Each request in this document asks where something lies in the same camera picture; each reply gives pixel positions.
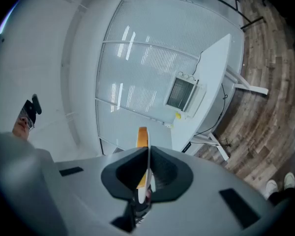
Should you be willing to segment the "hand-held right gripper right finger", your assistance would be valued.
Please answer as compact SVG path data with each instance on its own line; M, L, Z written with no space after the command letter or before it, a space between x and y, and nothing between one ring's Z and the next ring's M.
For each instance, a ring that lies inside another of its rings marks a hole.
M275 218L258 191L213 162L152 147L150 165L147 236L258 236Z

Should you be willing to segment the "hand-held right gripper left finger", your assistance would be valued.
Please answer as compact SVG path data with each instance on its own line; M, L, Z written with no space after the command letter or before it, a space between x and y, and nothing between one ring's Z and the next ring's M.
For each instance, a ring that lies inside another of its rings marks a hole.
M131 232L148 213L148 200L139 202L140 191L131 193L131 200L114 198L109 190L119 191L118 175L129 174L125 179L138 176L135 167L140 163L131 161L130 166L117 171L113 164L133 157L141 148L118 152L109 156L56 163L62 178L74 194L99 217L100 221L125 232Z

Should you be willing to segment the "white microwave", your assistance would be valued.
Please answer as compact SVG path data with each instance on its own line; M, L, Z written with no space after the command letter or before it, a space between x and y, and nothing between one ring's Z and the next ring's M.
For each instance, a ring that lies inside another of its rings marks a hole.
M165 97L164 105L185 118L193 118L207 91L206 83L194 75L177 71Z

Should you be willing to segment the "person's white shoe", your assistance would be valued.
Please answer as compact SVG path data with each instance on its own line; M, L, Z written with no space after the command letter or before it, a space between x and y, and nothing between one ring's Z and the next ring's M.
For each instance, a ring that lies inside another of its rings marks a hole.
M295 176L292 172L289 172L284 177L284 189L295 188Z
M266 183L266 197L269 198L272 194L278 192L278 185L276 183L276 181L274 180L269 180L267 183Z

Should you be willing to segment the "person's white printed t-shirt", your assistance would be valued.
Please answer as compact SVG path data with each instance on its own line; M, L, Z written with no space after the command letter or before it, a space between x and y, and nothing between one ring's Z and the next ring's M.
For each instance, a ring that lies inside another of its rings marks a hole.
M68 234L35 148L10 133L0 133L0 229L10 236Z

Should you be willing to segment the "white table leg frame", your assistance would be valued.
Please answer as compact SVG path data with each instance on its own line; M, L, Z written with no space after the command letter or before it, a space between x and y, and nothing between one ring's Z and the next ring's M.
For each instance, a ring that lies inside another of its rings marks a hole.
M208 145L216 147L225 161L228 161L230 159L230 157L228 156L227 152L224 150L220 142L210 131L207 134L194 135L190 143L195 145Z
M268 89L250 85L238 72L235 72L229 65L225 75L235 84L235 88L268 95Z

